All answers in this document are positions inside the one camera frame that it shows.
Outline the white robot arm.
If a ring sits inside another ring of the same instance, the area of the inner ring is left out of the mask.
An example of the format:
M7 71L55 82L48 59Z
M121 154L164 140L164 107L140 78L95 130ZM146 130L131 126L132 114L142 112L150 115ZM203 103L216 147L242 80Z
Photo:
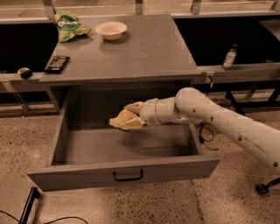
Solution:
M280 174L280 130L245 115L223 108L192 87L180 89L175 96L129 104L111 118L109 124L120 130L140 129L163 123L199 123L214 126L246 152Z

